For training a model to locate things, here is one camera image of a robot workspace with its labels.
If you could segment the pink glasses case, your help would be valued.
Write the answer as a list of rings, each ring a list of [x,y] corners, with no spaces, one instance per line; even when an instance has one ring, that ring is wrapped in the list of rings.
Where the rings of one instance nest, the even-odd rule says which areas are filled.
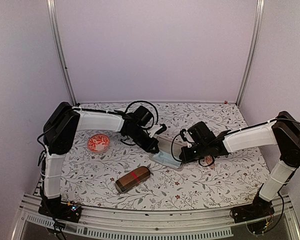
[[[150,154],[149,159],[165,167],[181,170],[182,163],[179,155],[181,154],[181,148],[186,145],[175,140],[171,150],[172,139],[161,136],[157,136],[156,139],[158,140],[159,153]]]

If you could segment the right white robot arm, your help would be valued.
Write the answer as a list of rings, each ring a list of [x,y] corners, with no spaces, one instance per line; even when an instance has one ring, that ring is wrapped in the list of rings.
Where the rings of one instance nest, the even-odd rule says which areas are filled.
[[[225,130],[218,135],[200,121],[187,130],[181,130],[180,136],[188,144],[181,148],[178,156],[182,163],[200,162],[205,157],[228,156],[265,146],[278,147],[279,161],[258,190],[257,200],[248,208],[252,218],[259,218],[268,210],[268,203],[300,167],[300,122],[287,111],[279,112],[268,121],[233,131]]]

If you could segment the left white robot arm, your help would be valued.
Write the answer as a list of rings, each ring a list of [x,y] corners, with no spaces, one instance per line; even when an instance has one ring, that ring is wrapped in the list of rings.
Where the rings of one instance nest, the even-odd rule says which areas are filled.
[[[159,152],[159,141],[154,137],[167,128],[158,123],[159,114],[140,105],[130,112],[107,111],[72,106],[61,102],[37,137],[43,147],[38,159],[41,167],[42,187],[40,195],[45,202],[45,209],[53,216],[64,213],[61,203],[61,175],[64,160],[71,150],[75,136],[79,131],[110,131],[120,133],[147,153]]]

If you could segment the pink translucent sunglasses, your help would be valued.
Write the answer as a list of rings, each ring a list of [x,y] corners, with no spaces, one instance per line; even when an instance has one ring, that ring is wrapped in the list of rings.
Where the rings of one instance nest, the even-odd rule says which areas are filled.
[[[205,156],[204,157],[204,167],[207,167],[211,170],[214,170],[215,169],[215,158],[213,156]]]

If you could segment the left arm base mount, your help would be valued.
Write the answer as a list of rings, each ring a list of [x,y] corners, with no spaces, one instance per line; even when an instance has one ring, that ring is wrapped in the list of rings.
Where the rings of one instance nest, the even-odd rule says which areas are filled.
[[[64,203],[61,201],[61,196],[52,199],[44,197],[38,213],[56,220],[78,223],[81,218],[82,205],[74,201]]]

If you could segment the small blue cloth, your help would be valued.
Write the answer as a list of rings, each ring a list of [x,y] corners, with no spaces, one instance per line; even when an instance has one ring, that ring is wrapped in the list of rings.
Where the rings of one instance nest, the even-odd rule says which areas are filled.
[[[181,167],[181,162],[173,159],[170,153],[159,151],[159,153],[151,154],[150,159],[158,164],[172,169],[179,169]]]

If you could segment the brown plaid glasses case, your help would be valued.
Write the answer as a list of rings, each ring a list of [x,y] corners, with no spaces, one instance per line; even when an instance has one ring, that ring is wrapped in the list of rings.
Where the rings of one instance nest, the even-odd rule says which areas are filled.
[[[115,188],[121,194],[126,193],[146,181],[151,175],[150,170],[146,166],[140,166],[115,182]]]

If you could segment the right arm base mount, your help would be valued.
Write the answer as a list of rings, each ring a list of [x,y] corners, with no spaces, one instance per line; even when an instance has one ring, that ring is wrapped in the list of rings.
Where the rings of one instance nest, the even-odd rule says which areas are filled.
[[[252,203],[231,208],[229,215],[235,223],[241,223],[267,217],[274,213],[272,201],[266,201],[256,195]]]

